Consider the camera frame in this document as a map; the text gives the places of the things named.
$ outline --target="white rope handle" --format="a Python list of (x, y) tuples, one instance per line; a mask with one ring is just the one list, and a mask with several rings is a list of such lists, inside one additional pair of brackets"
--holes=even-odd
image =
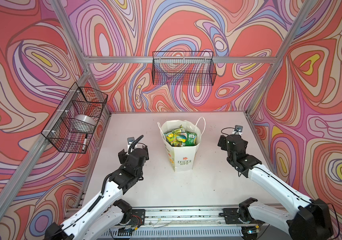
[(160, 127), (160, 123), (159, 122), (158, 122), (158, 127), (159, 127), (160, 133), (162, 134), (164, 140), (166, 140), (166, 136), (164, 136), (164, 133), (163, 133), (161, 127)]
[(196, 131), (196, 128), (197, 128), (197, 123), (200, 121), (201, 118), (204, 120), (204, 129), (203, 129), (203, 132), (204, 132), (204, 130), (205, 130), (205, 119), (204, 119), (203, 117), (200, 117), (200, 118), (197, 120), (197, 122), (196, 122), (196, 124), (195, 124), (195, 131)]

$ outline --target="white tabletop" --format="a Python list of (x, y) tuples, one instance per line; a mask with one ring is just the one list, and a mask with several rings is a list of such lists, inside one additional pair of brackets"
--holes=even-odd
[[(188, 120), (207, 122), (193, 169), (175, 173), (161, 141), (157, 122)], [(203, 130), (203, 121), (198, 127)], [(118, 152), (127, 151), (127, 138), (144, 135), (149, 160), (143, 167), (143, 181), (126, 192), (123, 199), (133, 207), (233, 205), (254, 197), (265, 204), (278, 203), (258, 184), (238, 172), (226, 161), (227, 152), (217, 146), (225, 127), (243, 126), (242, 138), (248, 141), (247, 153), (264, 165), (265, 159), (243, 112), (214, 113), (121, 113), (112, 114), (84, 203), (101, 189), (104, 177), (119, 168)]]

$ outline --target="robotic arm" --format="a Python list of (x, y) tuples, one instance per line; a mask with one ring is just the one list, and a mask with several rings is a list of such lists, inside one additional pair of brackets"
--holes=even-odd
[(141, 138), (130, 142), (128, 152), (119, 152), (122, 165), (105, 177), (101, 191), (61, 225), (51, 224), (45, 240), (94, 240), (119, 223), (129, 223), (132, 207), (121, 197), (143, 180), (142, 168), (149, 157), (147, 146), (135, 148)]
[(241, 222), (260, 220), (288, 233), (293, 240), (326, 240), (333, 234), (328, 205), (298, 192), (269, 171), (261, 161), (246, 154), (248, 142), (241, 138), (241, 126), (233, 134), (221, 135), (218, 146), (227, 151), (227, 161), (239, 174), (253, 180), (288, 212), (269, 207), (249, 198), (239, 204)]

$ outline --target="wire basket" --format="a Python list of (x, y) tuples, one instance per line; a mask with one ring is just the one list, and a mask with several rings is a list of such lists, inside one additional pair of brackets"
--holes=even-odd
[(213, 85), (216, 68), (212, 51), (154, 51), (154, 85)]
[(97, 89), (77, 86), (58, 121), (47, 135), (42, 134), (59, 152), (86, 153), (107, 98)]

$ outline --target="white paper bag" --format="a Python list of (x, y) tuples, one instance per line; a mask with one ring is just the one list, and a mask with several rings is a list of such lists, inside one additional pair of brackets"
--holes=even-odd
[[(195, 125), (187, 120), (166, 121), (162, 126), (160, 126), (160, 123), (158, 123), (160, 134), (163, 139), (164, 146), (167, 150), (167, 159), (171, 162), (171, 165), (175, 172), (187, 171), (192, 169), (195, 154), (197, 152), (197, 149), (199, 148), (203, 134), (203, 132), (201, 132), (200, 129), (197, 127), (197, 124), (201, 118), (204, 120), (204, 132), (205, 119), (203, 117), (200, 117)], [(196, 133), (195, 146), (173, 147), (166, 141), (164, 133), (170, 132), (176, 128), (180, 128), (180, 126), (182, 126), (187, 132)]]

